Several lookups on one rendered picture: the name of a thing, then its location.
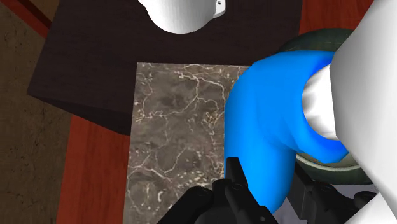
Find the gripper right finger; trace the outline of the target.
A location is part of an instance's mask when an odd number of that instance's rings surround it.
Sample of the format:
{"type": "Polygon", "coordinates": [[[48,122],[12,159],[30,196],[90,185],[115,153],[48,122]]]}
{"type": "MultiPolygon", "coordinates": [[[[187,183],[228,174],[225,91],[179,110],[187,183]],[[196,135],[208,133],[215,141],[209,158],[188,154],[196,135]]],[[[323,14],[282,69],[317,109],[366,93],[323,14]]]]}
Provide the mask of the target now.
{"type": "Polygon", "coordinates": [[[288,193],[289,203],[296,215],[307,224],[344,224],[376,196],[370,191],[355,193],[351,199],[328,183],[314,181],[295,164],[288,193]]]}

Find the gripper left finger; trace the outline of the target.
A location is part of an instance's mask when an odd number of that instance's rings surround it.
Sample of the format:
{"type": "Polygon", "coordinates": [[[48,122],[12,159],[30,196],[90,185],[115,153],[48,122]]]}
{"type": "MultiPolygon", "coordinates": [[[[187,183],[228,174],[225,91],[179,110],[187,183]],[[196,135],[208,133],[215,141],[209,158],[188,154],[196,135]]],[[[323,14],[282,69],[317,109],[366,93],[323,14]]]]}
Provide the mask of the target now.
{"type": "Polygon", "coordinates": [[[278,224],[272,213],[260,206],[248,189],[237,157],[226,160],[226,178],[212,188],[193,186],[166,212],[157,224],[278,224]]]}

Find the blue and white cup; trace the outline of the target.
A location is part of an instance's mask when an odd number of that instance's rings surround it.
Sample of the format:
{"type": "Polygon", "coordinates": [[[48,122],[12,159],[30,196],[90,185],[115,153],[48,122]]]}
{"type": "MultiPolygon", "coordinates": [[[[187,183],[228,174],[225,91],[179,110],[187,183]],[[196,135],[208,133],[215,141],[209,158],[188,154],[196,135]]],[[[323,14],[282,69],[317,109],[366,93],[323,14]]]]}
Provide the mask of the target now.
{"type": "Polygon", "coordinates": [[[249,190],[272,213],[290,190],[297,153],[322,163],[347,155],[340,141],[310,127],[302,109],[306,82],[333,55],[297,50],[261,59],[238,78],[226,101],[224,155],[239,158],[249,190]]]}

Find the grey marble table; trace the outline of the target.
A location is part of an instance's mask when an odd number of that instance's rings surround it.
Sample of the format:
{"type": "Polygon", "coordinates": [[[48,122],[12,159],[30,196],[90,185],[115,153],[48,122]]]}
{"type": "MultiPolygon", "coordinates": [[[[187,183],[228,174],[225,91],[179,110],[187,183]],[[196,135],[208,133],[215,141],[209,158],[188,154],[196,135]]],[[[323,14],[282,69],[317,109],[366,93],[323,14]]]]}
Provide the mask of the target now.
{"type": "Polygon", "coordinates": [[[123,224],[157,224],[223,177],[224,107],[244,66],[137,65],[123,224]]]}

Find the large smooth white object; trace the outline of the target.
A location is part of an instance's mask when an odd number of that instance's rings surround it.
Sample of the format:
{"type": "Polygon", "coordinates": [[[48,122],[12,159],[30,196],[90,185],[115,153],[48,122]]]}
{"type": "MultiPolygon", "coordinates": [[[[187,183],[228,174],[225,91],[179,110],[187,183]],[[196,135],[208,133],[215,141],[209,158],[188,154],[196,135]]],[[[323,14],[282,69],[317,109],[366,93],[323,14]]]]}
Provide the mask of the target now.
{"type": "Polygon", "coordinates": [[[379,191],[346,224],[397,224],[397,0],[373,0],[330,77],[336,135],[379,191]]]}

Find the dark green bowl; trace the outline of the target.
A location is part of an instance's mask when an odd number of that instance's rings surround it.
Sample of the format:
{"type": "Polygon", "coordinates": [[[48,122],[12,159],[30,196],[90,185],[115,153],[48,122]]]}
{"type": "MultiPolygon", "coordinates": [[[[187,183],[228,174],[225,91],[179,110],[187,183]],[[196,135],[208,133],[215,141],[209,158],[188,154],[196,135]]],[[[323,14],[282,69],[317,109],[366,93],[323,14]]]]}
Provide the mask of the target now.
{"type": "MultiPolygon", "coordinates": [[[[319,29],[301,34],[280,47],[280,52],[324,50],[334,52],[351,35],[350,29],[319,29]]],[[[316,181],[333,185],[370,185],[372,181],[348,154],[337,163],[324,164],[306,153],[298,153],[296,161],[316,181]]]]}

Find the dark brown robot stand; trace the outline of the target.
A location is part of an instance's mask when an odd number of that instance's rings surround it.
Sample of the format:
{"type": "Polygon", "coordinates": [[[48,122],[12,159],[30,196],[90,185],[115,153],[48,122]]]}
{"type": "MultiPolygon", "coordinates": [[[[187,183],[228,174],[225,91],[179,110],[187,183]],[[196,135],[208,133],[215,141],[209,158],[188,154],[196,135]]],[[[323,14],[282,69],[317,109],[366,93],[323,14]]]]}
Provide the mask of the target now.
{"type": "Polygon", "coordinates": [[[140,62],[248,66],[300,28],[302,0],[227,0],[190,34],[158,28],[138,0],[60,0],[28,94],[130,134],[140,62]]]}

